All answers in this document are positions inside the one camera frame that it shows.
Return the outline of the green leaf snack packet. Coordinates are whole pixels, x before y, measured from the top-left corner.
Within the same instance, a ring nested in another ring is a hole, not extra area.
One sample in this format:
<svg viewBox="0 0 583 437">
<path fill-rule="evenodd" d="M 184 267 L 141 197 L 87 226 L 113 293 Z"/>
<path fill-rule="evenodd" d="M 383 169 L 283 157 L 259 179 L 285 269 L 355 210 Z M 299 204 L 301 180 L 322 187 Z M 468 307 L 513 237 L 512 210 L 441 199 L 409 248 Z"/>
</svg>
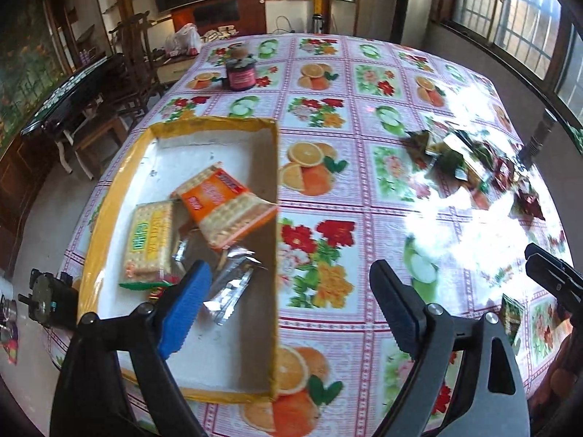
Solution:
<svg viewBox="0 0 583 437">
<path fill-rule="evenodd" d="M 519 338 L 519 330 L 525 316 L 525 307 L 521 302 L 509 297 L 506 294 L 502 295 L 501 307 L 498 317 L 512 346 L 518 346 L 521 342 Z"/>
</svg>

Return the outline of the green Weidan cracker pack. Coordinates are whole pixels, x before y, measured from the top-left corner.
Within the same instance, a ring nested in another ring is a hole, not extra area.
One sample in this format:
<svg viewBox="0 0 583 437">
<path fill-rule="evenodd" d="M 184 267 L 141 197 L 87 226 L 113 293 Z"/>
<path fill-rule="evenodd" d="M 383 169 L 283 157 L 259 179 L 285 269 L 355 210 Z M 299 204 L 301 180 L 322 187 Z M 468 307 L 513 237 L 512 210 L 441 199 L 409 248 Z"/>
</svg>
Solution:
<svg viewBox="0 0 583 437">
<path fill-rule="evenodd" d="M 120 287 L 141 291 L 171 283 L 173 210 L 172 200 L 136 206 L 125 243 Z"/>
</svg>

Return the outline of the silver foil snack bag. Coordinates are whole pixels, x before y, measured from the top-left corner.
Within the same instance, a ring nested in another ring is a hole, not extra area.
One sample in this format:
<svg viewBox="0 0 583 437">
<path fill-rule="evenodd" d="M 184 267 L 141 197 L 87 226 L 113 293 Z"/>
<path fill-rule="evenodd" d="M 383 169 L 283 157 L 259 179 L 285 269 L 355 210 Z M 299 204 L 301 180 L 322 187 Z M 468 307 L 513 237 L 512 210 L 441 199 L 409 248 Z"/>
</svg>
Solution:
<svg viewBox="0 0 583 437">
<path fill-rule="evenodd" d="M 240 244 L 212 251 L 197 228 L 175 240 L 171 249 L 173 273 L 182 279 L 196 260 L 205 261 L 211 268 L 211 286 L 203 305 L 214 324 L 223 326 L 233 315 L 254 273 L 265 270 L 265 266 L 252 249 Z"/>
</svg>

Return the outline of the orange cracker pack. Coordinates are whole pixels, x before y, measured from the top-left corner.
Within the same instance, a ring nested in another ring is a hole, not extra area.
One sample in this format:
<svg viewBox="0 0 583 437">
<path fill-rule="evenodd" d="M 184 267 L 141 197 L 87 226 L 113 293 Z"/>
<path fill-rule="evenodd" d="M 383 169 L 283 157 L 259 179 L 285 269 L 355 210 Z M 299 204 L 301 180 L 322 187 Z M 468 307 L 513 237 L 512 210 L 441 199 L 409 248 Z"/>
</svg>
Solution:
<svg viewBox="0 0 583 437">
<path fill-rule="evenodd" d="M 276 203 L 233 178 L 221 162 L 189 178 L 170 194 L 182 201 L 211 249 L 225 249 L 271 221 Z"/>
</svg>

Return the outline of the grey motor on gripper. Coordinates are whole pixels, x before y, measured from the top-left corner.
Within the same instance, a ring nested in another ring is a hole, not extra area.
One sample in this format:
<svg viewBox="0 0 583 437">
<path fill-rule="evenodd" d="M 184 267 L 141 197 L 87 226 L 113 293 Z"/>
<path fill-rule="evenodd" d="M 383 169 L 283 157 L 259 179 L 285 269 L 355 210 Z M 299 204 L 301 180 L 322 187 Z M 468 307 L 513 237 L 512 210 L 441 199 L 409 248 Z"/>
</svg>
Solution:
<svg viewBox="0 0 583 437">
<path fill-rule="evenodd" d="M 28 316 L 45 328 L 74 331 L 77 326 L 78 290 L 73 277 L 61 271 L 59 276 L 40 272 L 30 273 L 28 295 L 19 294 L 18 301 L 28 307 Z"/>
</svg>

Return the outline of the pile of small snack packets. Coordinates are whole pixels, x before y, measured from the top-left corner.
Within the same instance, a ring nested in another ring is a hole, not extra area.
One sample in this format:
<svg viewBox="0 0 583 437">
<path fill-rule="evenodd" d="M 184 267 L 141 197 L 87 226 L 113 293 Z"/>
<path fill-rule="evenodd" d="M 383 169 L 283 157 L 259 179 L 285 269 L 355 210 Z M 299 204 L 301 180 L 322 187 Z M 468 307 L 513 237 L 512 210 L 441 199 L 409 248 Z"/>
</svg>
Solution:
<svg viewBox="0 0 583 437">
<path fill-rule="evenodd" d="M 530 218 L 544 220 L 540 195 L 533 187 L 526 167 L 487 140 L 462 129 L 448 130 L 443 136 L 428 129 L 409 131 L 407 136 L 421 158 L 445 177 L 464 186 L 476 205 L 492 192 L 511 192 L 513 206 Z"/>
</svg>

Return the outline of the floral fruit tablecloth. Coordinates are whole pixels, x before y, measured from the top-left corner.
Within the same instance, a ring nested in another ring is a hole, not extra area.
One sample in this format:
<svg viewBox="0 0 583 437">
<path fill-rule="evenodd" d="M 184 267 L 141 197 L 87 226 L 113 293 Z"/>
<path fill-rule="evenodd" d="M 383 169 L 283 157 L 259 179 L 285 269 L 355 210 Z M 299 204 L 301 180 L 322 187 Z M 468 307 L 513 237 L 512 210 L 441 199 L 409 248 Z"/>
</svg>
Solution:
<svg viewBox="0 0 583 437">
<path fill-rule="evenodd" d="M 385 259 L 426 301 L 475 317 L 512 298 L 533 394 L 569 333 L 525 271 L 535 243 L 570 252 L 539 172 L 540 216 L 495 185 L 466 188 L 408 151 L 409 135 L 461 128 L 513 156 L 522 146 L 494 85 L 440 57 L 349 36 L 254 36 L 253 89 L 221 85 L 233 43 L 206 46 L 146 117 L 279 124 L 277 258 L 282 395 L 194 410 L 213 436 L 369 436 L 411 369 L 372 302 L 369 266 Z"/>
</svg>

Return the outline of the wooden stool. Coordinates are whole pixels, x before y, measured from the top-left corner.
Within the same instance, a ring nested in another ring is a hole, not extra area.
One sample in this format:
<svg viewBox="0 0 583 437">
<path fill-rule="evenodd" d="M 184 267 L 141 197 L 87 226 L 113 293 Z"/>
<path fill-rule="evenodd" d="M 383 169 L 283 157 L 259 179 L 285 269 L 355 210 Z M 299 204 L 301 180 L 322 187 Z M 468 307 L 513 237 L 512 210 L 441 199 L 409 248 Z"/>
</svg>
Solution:
<svg viewBox="0 0 583 437">
<path fill-rule="evenodd" d="M 90 181 L 99 178 L 102 172 L 102 163 L 93 146 L 107 137 L 118 148 L 128 139 L 125 123 L 117 114 L 96 115 L 73 135 L 73 152 Z"/>
</svg>

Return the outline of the dark wooden chair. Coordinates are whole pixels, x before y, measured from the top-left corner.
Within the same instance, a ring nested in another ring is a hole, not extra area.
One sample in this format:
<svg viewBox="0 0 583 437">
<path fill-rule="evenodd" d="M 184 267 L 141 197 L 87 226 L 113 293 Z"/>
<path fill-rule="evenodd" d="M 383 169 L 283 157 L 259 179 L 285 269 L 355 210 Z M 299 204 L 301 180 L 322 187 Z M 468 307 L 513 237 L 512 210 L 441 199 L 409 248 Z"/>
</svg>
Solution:
<svg viewBox="0 0 583 437">
<path fill-rule="evenodd" d="M 132 126 L 137 124 L 139 117 L 149 112 L 148 103 L 153 96 L 164 95 L 149 43 L 148 16 L 148 11 L 138 13 L 119 22 L 110 31 L 114 42 L 122 50 L 124 63 L 111 103 L 120 109 L 120 115 L 132 120 Z"/>
</svg>

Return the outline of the black glossy side table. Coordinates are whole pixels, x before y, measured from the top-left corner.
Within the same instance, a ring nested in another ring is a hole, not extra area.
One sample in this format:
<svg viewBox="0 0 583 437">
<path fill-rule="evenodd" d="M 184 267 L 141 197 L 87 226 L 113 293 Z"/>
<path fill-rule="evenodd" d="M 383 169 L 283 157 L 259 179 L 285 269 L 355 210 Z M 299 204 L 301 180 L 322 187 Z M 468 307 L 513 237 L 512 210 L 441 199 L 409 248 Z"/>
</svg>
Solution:
<svg viewBox="0 0 583 437">
<path fill-rule="evenodd" d="M 42 103 L 20 135 L 42 133 L 56 139 L 64 130 L 71 130 L 74 119 L 118 80 L 123 65 L 122 54 L 118 53 L 70 76 Z"/>
</svg>

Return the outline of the pink jar with black lid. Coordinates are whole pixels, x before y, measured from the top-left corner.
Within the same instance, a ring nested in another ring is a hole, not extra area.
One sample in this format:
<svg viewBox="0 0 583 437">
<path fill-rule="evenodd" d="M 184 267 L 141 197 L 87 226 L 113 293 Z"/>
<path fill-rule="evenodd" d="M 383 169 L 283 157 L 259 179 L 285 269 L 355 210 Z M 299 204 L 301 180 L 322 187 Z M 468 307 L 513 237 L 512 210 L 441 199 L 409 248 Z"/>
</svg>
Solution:
<svg viewBox="0 0 583 437">
<path fill-rule="evenodd" d="M 257 83 L 256 64 L 257 60 L 246 43 L 229 46 L 224 63 L 226 87 L 235 92 L 254 88 Z"/>
</svg>

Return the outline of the white plastic bag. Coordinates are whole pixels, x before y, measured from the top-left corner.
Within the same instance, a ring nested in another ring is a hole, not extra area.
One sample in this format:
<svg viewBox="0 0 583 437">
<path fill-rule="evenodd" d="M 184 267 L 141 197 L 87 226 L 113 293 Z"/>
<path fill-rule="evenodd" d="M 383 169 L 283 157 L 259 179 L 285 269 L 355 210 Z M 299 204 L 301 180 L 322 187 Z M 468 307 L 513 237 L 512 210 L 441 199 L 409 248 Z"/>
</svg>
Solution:
<svg viewBox="0 0 583 437">
<path fill-rule="evenodd" d="M 197 26 L 192 23 L 187 23 L 176 33 L 167 36 L 164 43 L 165 53 L 169 57 L 176 56 L 196 56 L 201 52 L 203 41 L 197 31 Z"/>
</svg>

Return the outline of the red TV cabinet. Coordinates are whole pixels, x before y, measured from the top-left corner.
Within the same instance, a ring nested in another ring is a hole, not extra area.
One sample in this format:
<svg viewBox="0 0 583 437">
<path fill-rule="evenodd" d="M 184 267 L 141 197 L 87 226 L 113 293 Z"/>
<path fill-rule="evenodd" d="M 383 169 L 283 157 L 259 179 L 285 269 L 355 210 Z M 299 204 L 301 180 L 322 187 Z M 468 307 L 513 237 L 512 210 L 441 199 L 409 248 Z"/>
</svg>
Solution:
<svg viewBox="0 0 583 437">
<path fill-rule="evenodd" d="M 239 36 L 267 33 L 265 0 L 201 0 L 170 11 L 174 29 L 194 24 L 200 36 L 234 26 Z"/>
</svg>

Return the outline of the floral wall painting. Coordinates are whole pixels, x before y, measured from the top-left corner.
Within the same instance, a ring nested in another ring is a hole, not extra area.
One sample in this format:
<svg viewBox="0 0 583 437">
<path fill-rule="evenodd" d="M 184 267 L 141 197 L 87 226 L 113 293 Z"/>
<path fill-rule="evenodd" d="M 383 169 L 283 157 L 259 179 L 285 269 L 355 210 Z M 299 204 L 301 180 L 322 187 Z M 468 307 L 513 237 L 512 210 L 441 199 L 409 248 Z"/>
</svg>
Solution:
<svg viewBox="0 0 583 437">
<path fill-rule="evenodd" d="M 1 150 L 5 151 L 65 72 L 44 0 L 1 2 Z"/>
</svg>

